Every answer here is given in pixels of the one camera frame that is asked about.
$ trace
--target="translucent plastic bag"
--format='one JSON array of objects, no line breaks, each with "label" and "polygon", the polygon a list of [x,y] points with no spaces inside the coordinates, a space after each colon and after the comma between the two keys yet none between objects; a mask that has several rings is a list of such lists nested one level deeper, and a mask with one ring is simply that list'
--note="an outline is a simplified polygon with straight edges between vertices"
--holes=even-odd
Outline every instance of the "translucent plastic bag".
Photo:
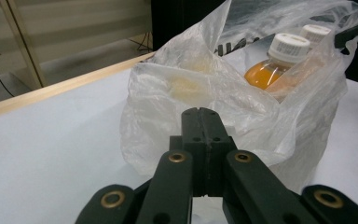
[{"label": "translucent plastic bag", "polygon": [[[325,15],[334,15],[336,20],[319,23],[335,30],[358,23],[358,6],[348,5],[347,1],[328,1],[328,7],[314,4],[317,8],[313,1],[303,1],[302,5],[295,4],[299,8],[286,8],[290,2],[281,1],[276,6],[281,7],[281,14],[290,11],[297,21],[281,19],[280,28],[270,29],[271,32],[296,29],[310,22],[310,17],[327,18]],[[170,135],[180,135],[181,113],[203,106],[220,114],[238,148],[253,151],[287,188],[300,191],[324,153],[338,100],[346,91],[344,71],[356,43],[348,46],[351,54],[344,56],[334,49],[331,34],[305,62],[287,72],[286,76],[293,76],[311,69],[301,82],[284,93],[272,87],[261,91],[250,86],[242,75],[266,57],[265,51],[251,52],[249,45],[225,58],[213,54],[225,25],[226,31],[230,30],[227,25],[232,18],[226,20],[229,11],[234,10],[230,4],[226,1],[203,21],[169,41],[153,58],[132,68],[120,124],[123,156],[140,174],[152,175],[160,156],[169,148]],[[312,13],[301,17],[304,4]],[[257,11],[257,21],[243,21],[242,26],[249,22],[269,24],[270,18],[263,19],[260,13],[266,14]]]}]

